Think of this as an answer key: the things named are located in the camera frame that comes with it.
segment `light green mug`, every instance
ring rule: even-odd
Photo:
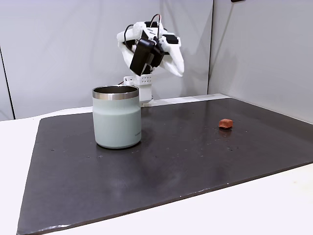
[[[139,90],[107,86],[92,90],[95,140],[105,148],[127,148],[141,140]]]

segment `white table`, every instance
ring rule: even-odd
[[[157,100],[153,105],[227,98],[221,94]],[[91,112],[77,108],[0,122],[2,235],[14,235],[39,121]],[[313,164],[55,235],[313,234]]]

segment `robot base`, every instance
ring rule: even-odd
[[[143,74],[141,76],[127,76],[124,77],[124,85],[135,86],[139,88],[140,104],[148,103],[152,99],[152,74]]]

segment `wire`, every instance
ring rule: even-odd
[[[127,26],[125,29],[125,32],[124,32],[124,44],[128,48],[128,50],[130,50],[132,53],[134,53],[133,50],[129,47],[129,45],[126,43],[126,32],[130,26],[133,26],[133,24],[130,24],[129,26]]]
[[[157,25],[157,39],[158,39],[159,30],[160,30],[160,23],[161,23],[161,20],[162,20],[161,14],[155,14],[155,15],[152,17],[152,20],[150,21],[150,28],[151,28],[152,22],[153,22],[153,20],[155,19],[156,16],[158,16],[158,25]]]

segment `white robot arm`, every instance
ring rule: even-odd
[[[152,71],[161,66],[176,76],[184,73],[184,60],[180,38],[169,33],[161,23],[161,15],[156,14],[150,22],[129,25],[117,35],[118,48],[126,65],[135,75],[124,77],[125,85],[139,87],[140,102],[151,100]]]

